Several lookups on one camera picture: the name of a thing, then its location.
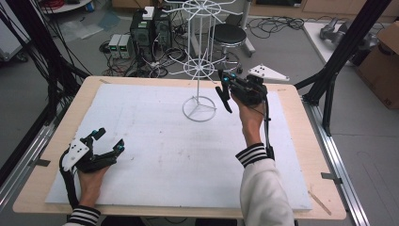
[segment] human hand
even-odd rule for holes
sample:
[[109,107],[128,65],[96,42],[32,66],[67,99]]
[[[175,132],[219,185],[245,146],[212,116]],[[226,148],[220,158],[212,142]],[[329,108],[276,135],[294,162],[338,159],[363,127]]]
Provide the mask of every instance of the human hand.
[[261,143],[260,128],[263,121],[263,104],[246,106],[231,94],[232,99],[237,103],[240,110],[240,120],[243,124],[243,134],[247,147],[252,144]]
[[94,172],[84,173],[78,171],[81,196],[79,205],[93,208],[100,197],[100,188],[103,178],[109,167],[99,169]]

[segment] black stool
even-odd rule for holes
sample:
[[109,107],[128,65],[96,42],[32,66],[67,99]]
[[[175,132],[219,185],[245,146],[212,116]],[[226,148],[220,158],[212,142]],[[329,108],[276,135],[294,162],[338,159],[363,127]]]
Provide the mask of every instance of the black stool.
[[[229,52],[227,49],[242,45],[247,39],[246,32],[236,25],[217,24],[215,25],[215,34],[214,28],[211,27],[210,39],[215,44],[222,47],[221,57],[218,63],[223,66],[223,70],[225,72],[231,72],[236,69],[238,73],[241,73],[243,69],[240,59],[236,54]],[[231,61],[231,57],[235,57],[236,61]]]

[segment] stool seat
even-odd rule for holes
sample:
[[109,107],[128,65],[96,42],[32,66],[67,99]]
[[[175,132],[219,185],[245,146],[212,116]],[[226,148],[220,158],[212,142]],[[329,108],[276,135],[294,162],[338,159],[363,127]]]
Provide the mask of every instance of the stool seat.
[[211,27],[211,39],[221,44],[235,45],[241,44],[246,38],[247,33],[236,25],[232,24],[217,24],[214,28]]

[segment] striped sleeve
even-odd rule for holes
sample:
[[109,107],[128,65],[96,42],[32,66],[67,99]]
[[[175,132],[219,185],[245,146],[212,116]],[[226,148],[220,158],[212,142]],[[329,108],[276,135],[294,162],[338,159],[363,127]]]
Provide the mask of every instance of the striped sleeve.
[[264,145],[262,143],[256,143],[245,148],[235,157],[238,159],[238,161],[241,162],[244,168],[251,163],[270,158],[270,156],[268,156],[266,151],[264,150]]
[[100,217],[100,211],[78,205],[73,209],[72,215],[65,226],[69,225],[85,225],[85,226],[96,226],[97,221]]

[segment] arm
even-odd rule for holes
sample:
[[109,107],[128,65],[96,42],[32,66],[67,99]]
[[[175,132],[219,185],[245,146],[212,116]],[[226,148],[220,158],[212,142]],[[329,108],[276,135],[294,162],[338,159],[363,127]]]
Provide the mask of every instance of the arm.
[[68,223],[64,226],[87,225],[95,226],[100,217],[100,211],[94,208],[96,201],[100,197],[100,188],[106,171],[103,168],[92,173],[78,171],[81,186],[81,198],[79,205],[73,209]]
[[281,185],[275,162],[267,156],[261,143],[263,105],[247,107],[233,95],[231,97],[240,109],[247,143],[247,148],[236,156],[245,168],[240,191],[244,221],[247,226],[294,225],[294,213]]

